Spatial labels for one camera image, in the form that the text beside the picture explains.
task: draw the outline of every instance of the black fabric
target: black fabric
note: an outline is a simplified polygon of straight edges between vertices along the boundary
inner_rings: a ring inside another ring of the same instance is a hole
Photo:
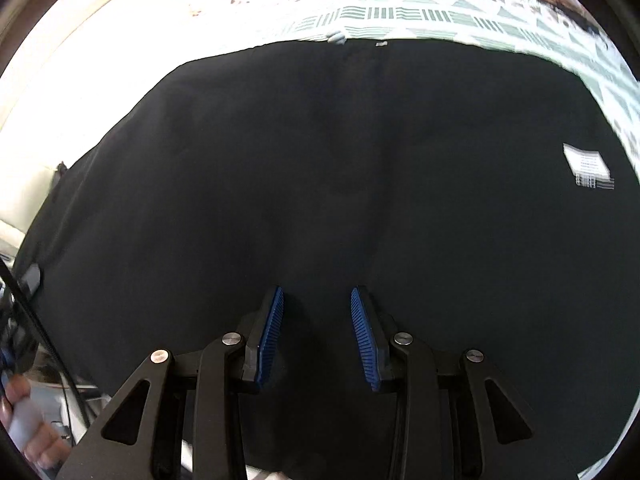
[[[157,348],[203,348],[283,286],[272,381],[242,400],[249,464],[383,479],[366,284],[434,348],[501,368],[575,470],[640,388],[638,180],[575,75],[443,41],[280,43],[187,63],[74,164],[17,259],[75,371],[112,394]],[[563,143],[615,190],[577,186]]]

